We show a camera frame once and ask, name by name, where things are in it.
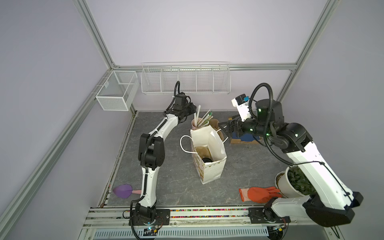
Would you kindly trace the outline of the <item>blue napkin stack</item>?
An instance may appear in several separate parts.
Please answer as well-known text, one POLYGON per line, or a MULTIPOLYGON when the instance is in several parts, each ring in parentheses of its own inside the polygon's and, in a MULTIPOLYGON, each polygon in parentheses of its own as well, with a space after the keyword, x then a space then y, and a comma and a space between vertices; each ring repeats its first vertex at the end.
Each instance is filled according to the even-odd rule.
POLYGON ((237 141, 237 142, 253 142, 255 139, 251 134, 244 134, 241 137, 237 135, 237 133, 232 133, 232 139, 231 141, 237 141))

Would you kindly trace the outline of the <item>single pulp cup carrier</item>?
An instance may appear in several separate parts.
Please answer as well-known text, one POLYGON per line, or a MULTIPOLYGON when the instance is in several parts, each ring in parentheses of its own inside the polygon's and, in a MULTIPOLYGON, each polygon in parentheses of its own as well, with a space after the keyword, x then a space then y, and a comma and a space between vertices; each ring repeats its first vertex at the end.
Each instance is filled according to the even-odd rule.
POLYGON ((195 150, 201 159, 210 158, 211 160, 213 160, 210 150, 207 147, 196 147, 195 150))

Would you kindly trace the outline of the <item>white cartoon gift bag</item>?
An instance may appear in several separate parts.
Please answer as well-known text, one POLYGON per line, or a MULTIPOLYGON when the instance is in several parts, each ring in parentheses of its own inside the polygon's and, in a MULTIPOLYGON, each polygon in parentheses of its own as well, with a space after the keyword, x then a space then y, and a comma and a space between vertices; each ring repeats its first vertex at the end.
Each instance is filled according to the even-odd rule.
POLYGON ((227 153, 224 140, 218 131, 211 126, 190 130, 189 135, 180 138, 180 147, 192 155, 195 167, 201 183, 207 184, 220 179, 227 161, 227 153), (188 151, 183 146, 183 139, 191 141, 191 150, 188 151))

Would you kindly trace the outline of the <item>black coffee cup lid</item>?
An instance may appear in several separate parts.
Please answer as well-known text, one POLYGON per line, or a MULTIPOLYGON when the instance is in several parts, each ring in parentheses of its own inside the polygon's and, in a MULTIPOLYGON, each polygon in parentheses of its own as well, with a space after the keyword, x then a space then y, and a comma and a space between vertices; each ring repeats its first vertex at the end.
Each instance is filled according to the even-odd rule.
POLYGON ((212 163, 213 162, 213 160, 211 160, 210 158, 203 158, 202 161, 204 163, 212 163))

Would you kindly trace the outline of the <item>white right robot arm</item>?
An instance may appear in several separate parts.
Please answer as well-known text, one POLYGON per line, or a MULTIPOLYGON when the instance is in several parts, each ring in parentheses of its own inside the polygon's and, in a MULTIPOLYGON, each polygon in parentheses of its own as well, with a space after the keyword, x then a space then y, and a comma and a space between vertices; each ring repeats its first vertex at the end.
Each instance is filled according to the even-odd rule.
POLYGON ((355 216, 353 209, 364 199, 362 194, 353 192, 337 177, 302 125, 284 121, 280 102, 273 101, 272 106, 268 99, 256 102, 255 116, 250 113, 252 103, 246 95, 232 99, 239 114, 224 123, 226 134, 250 134, 261 137, 267 147, 275 145, 291 159, 287 165, 298 167, 316 191, 304 197, 274 197, 264 206, 265 219, 308 218, 322 227, 350 224, 355 216))

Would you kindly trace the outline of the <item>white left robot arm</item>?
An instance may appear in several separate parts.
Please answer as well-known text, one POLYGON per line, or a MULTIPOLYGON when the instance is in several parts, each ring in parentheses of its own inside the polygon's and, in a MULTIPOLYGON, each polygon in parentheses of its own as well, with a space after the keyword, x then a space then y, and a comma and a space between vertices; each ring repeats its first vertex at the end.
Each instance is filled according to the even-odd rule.
POLYGON ((174 87, 173 99, 163 112, 161 122, 148 134, 142 134, 139 141, 138 160, 142 167, 142 191, 137 200, 131 201, 135 207, 130 218, 144 223, 156 221, 156 188, 160 167, 165 161, 165 140, 171 131, 187 117, 196 113, 197 107, 191 98, 180 91, 181 82, 174 87))

